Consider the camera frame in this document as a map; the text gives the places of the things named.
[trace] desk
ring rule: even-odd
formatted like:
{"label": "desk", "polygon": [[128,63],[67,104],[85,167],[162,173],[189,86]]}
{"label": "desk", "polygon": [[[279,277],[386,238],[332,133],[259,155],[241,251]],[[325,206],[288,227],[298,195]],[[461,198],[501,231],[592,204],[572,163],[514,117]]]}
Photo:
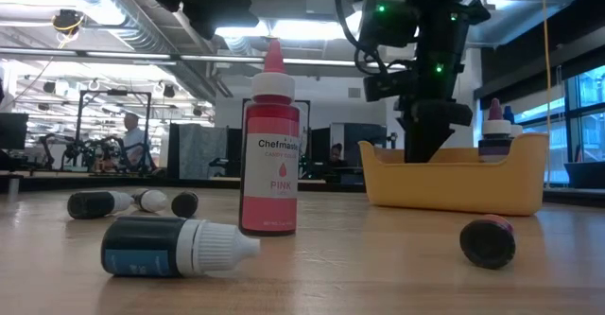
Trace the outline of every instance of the desk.
{"label": "desk", "polygon": [[[602,209],[547,205],[537,217],[510,219],[517,255],[504,270],[486,271],[458,246],[476,215],[302,192],[298,233],[262,239],[261,255],[235,271],[137,279],[102,270],[99,247],[112,217],[70,219],[71,192],[23,193],[17,203],[0,196],[3,315],[605,313]],[[237,222],[238,191],[196,192],[198,217]]]}

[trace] yellow plastic tray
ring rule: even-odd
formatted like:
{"label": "yellow plastic tray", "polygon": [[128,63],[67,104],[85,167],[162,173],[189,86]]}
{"label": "yellow plastic tray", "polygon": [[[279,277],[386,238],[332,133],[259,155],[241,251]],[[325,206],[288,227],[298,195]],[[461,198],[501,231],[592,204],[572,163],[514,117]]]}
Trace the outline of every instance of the yellow plastic tray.
{"label": "yellow plastic tray", "polygon": [[359,146],[374,205],[505,216],[531,216],[542,207],[547,134],[519,135],[494,164],[480,163],[478,149],[440,149],[427,164],[405,164],[402,149]]}

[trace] label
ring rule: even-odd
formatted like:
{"label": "label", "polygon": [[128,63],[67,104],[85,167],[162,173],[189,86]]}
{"label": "label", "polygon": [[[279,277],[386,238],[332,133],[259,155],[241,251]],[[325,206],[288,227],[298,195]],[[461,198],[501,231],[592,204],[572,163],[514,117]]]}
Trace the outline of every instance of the label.
{"label": "label", "polygon": [[294,230],[299,123],[253,117],[247,126],[242,225],[257,231]]}
{"label": "label", "polygon": [[105,250],[105,270],[122,276],[174,276],[166,250]]}

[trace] ventilation duct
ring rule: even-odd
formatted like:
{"label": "ventilation duct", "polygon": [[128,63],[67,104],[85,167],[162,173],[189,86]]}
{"label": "ventilation duct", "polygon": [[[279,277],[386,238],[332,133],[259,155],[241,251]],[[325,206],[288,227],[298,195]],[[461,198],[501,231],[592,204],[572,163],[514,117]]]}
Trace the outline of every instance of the ventilation duct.
{"label": "ventilation duct", "polygon": [[[82,0],[92,8],[97,8],[99,14],[119,11],[124,16],[124,22],[120,25],[128,30],[111,31],[113,35],[122,39],[136,52],[141,53],[176,53],[177,48],[162,34],[162,32],[141,11],[141,8],[133,0]],[[183,87],[195,98],[204,99],[211,103],[215,102],[216,82],[198,74],[189,63],[179,62],[176,66],[164,68],[179,80]]]}

